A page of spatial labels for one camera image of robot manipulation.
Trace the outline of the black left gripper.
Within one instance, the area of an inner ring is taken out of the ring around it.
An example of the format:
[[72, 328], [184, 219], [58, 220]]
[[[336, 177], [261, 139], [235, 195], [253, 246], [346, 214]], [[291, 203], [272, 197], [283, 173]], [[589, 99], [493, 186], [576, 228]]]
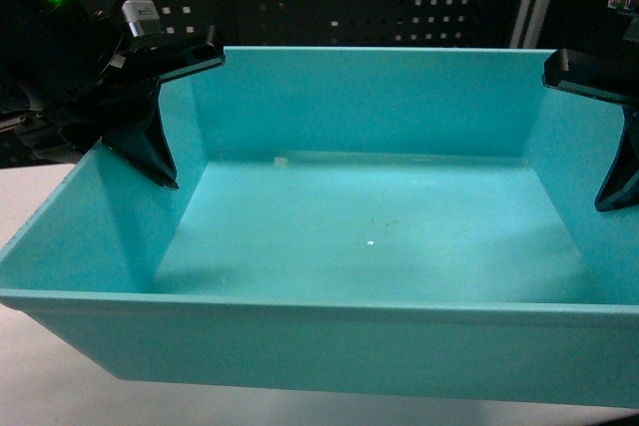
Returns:
[[78, 0], [1, 0], [1, 129], [35, 159], [55, 163], [76, 163], [102, 142], [175, 191], [160, 83], [222, 67], [224, 38], [210, 25], [138, 49], [121, 13], [125, 1], [90, 14]]

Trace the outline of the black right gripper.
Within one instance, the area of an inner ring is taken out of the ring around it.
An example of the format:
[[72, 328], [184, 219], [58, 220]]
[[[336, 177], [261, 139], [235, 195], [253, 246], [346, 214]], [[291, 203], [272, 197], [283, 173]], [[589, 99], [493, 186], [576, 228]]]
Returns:
[[[638, 45], [638, 0], [608, 0], [607, 8], [628, 17], [623, 40]], [[595, 198], [598, 212], [638, 205], [638, 65], [569, 49], [543, 63], [542, 84], [623, 108], [624, 126], [611, 168]]]

